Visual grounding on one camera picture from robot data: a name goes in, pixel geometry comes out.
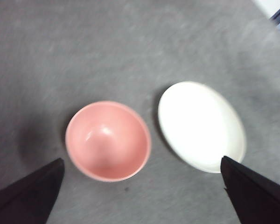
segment bowl rim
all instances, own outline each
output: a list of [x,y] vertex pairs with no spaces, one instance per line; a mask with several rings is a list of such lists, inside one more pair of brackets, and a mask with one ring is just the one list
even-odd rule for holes
[[[122,110],[125,110],[126,112],[128,112],[129,114],[131,114],[140,124],[141,128],[143,129],[144,131],[144,135],[147,139],[147,144],[146,144],[146,155],[145,155],[145,158],[141,164],[141,166],[139,166],[133,173],[127,175],[127,176],[124,176],[124,177],[121,177],[121,178],[106,178],[106,177],[102,177],[102,176],[99,176],[91,171],[89,171],[88,169],[86,169],[85,167],[83,167],[80,162],[74,158],[74,156],[71,154],[71,150],[70,150],[70,147],[69,147],[69,130],[71,129],[73,123],[75,122],[76,118],[79,116],[79,114],[85,110],[89,110],[91,107],[93,106],[97,106],[97,105],[109,105],[109,106],[115,106],[119,109],[122,109]],[[72,163],[78,168],[78,170],[80,170],[83,174],[85,174],[86,176],[92,178],[92,179],[95,179],[95,180],[98,180],[98,181],[103,181],[103,182],[118,182],[118,181],[123,181],[123,180],[126,180],[132,176],[134,176],[135,174],[137,174],[147,163],[148,161],[148,158],[151,154],[151,136],[150,136],[150,132],[149,132],[149,129],[147,127],[147,124],[146,122],[144,121],[144,119],[136,112],[134,111],[132,108],[124,105],[124,104],[121,104],[121,103],[118,103],[118,102],[115,102],[115,101],[97,101],[97,102],[94,102],[94,103],[91,103],[91,104],[88,104],[84,107],[82,107],[78,112],[76,112],[76,114],[71,118],[67,128],[66,128],[66,131],[65,131],[65,146],[66,146],[66,151],[70,157],[70,160],[72,161]]]

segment white plate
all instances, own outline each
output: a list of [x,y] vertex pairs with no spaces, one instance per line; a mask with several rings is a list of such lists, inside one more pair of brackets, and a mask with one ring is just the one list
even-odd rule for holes
[[172,85],[160,99],[158,117],[169,145],[197,169],[220,173],[224,155],[238,162],[245,155],[245,130],[239,116],[223,96],[206,85]]

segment pink ceramic bowl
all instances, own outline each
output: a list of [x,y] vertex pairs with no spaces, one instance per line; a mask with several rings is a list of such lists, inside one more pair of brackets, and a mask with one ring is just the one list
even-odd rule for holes
[[78,111],[67,127],[65,142],[79,170],[106,182],[138,173],[151,147],[142,118],[131,108],[111,101],[89,104]]

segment floor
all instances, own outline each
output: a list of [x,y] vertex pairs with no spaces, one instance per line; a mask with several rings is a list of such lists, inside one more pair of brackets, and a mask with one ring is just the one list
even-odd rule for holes
[[[48,224],[238,224],[220,174],[176,158],[160,135],[164,90],[224,95],[247,134],[243,164],[280,183],[280,34],[249,0],[0,0],[0,189],[61,157]],[[64,132],[84,105],[114,100],[147,122],[147,165],[117,183],[70,162]]]

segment pink bowl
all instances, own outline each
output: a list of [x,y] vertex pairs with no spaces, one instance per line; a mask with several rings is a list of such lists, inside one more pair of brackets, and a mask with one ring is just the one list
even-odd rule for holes
[[111,101],[89,104],[78,111],[67,127],[65,143],[79,170],[106,182],[138,173],[151,147],[142,118],[131,108]]

